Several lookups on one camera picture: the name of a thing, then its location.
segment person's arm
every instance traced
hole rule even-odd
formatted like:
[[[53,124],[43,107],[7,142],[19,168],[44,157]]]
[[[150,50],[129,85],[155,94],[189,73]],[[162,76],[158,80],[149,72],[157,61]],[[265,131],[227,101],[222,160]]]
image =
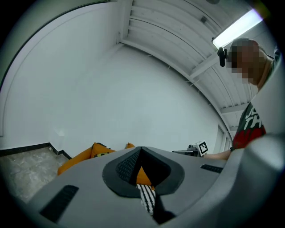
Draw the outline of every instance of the person's arm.
[[[228,151],[224,151],[224,152],[219,153],[219,154],[204,155],[204,158],[206,158],[206,159],[228,160],[230,154],[231,154],[231,150],[228,150]]]

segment fluorescent light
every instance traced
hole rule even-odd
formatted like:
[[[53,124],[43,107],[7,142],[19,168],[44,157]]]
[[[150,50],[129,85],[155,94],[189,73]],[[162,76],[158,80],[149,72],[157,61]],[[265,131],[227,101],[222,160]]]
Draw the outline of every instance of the fluorescent light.
[[[262,21],[261,16],[252,9],[248,13],[244,14],[240,19],[233,23],[230,27],[224,30],[214,40],[213,44],[217,49],[224,47],[231,41],[250,30],[252,27]]]

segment floor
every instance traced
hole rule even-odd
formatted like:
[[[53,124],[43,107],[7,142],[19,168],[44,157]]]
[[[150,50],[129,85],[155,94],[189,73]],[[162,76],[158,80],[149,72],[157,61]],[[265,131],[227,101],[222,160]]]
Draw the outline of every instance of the floor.
[[[0,168],[10,193],[28,202],[35,193],[57,176],[68,159],[56,156],[48,147],[0,157]]]

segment white ceiling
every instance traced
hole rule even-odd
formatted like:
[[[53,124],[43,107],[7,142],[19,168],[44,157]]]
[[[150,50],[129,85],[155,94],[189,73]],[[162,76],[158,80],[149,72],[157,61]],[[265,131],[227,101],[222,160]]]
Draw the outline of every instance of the white ceiling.
[[[125,0],[120,42],[141,49],[180,72],[203,93],[234,136],[254,86],[236,82],[220,67],[212,38],[251,8],[241,0]],[[243,35],[273,55],[274,40],[263,23]]]

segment orange object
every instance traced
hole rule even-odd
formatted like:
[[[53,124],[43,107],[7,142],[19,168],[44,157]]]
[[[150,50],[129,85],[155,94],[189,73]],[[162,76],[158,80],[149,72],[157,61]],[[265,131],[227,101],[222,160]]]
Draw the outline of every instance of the orange object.
[[[133,144],[129,143],[126,145],[126,148],[132,148],[135,147]],[[84,160],[93,158],[95,155],[103,154],[103,153],[113,153],[116,152],[110,148],[104,147],[98,143],[94,143],[92,147],[88,148],[87,150],[83,151],[82,153],[76,155],[74,158],[70,159],[66,163],[64,163],[61,167],[57,170],[57,175],[60,175],[61,173],[68,170],[70,167],[74,166],[77,163],[80,163]],[[151,181],[148,179],[146,173],[144,172],[143,168],[138,172],[137,176],[137,183],[138,184],[144,184],[144,185],[152,185]]]

